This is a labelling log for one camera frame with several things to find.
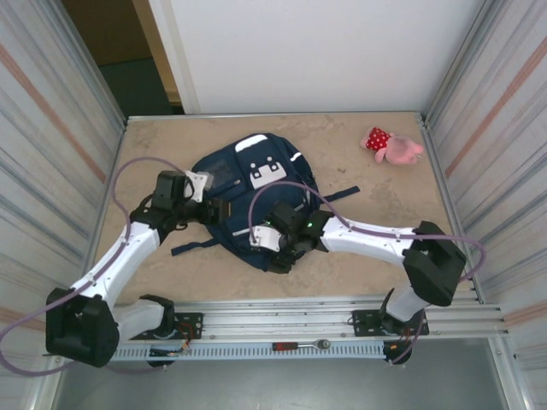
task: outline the red handle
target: red handle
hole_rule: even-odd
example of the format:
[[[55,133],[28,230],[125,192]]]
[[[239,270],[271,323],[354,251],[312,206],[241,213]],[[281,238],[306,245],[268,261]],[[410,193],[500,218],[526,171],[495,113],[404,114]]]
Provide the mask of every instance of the red handle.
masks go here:
[[[273,343],[272,349],[274,352],[285,352],[286,350],[296,350],[298,349],[298,343],[296,342]]]

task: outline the navy blue backpack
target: navy blue backpack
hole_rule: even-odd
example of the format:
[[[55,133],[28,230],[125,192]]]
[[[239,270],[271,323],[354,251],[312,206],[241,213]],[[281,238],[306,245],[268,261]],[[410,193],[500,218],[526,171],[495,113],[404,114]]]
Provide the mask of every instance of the navy blue backpack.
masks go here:
[[[221,244],[253,267],[276,272],[272,266],[274,252],[250,246],[247,213],[253,196],[270,182],[293,181],[319,190],[311,167],[302,153],[285,138],[271,133],[252,134],[202,158],[192,171],[213,175],[213,184],[204,193],[204,199],[220,198],[229,201],[232,214],[219,225],[207,225],[212,239],[173,248],[171,254],[176,256],[190,249]],[[358,191],[359,188],[354,186],[327,196],[326,199],[335,201]],[[253,226],[263,223],[278,201],[308,216],[320,206],[319,199],[302,188],[273,186],[258,198],[253,210]]]

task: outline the pink stuffed toy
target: pink stuffed toy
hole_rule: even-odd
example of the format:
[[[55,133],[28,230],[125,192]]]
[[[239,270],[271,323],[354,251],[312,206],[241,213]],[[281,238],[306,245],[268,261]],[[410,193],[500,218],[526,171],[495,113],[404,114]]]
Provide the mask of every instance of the pink stuffed toy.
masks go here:
[[[413,165],[421,159],[420,154],[424,152],[424,147],[409,137],[393,132],[388,134],[377,126],[367,131],[361,140],[361,146],[376,151],[374,159],[379,164],[385,157],[394,165]]]

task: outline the red polka dot dress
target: red polka dot dress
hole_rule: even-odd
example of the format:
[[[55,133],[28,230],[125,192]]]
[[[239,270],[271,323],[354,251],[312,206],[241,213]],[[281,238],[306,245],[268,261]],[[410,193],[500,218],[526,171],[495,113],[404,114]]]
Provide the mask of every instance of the red polka dot dress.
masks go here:
[[[378,127],[374,127],[368,133],[368,141],[366,147],[372,151],[387,147],[387,140],[390,139],[390,134],[380,130]]]

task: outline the corrugated metal wall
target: corrugated metal wall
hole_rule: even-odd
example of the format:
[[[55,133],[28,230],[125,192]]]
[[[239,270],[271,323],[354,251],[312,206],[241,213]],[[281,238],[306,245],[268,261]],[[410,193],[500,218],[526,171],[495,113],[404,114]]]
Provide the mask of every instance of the corrugated metal wall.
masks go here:
[[[493,2],[427,116],[478,277],[506,313],[537,408],[547,408],[547,2]]]
[[[0,326],[82,274],[124,130],[58,3],[0,2]],[[8,360],[43,369],[44,318],[13,331]],[[1,408],[34,383],[0,367]]]

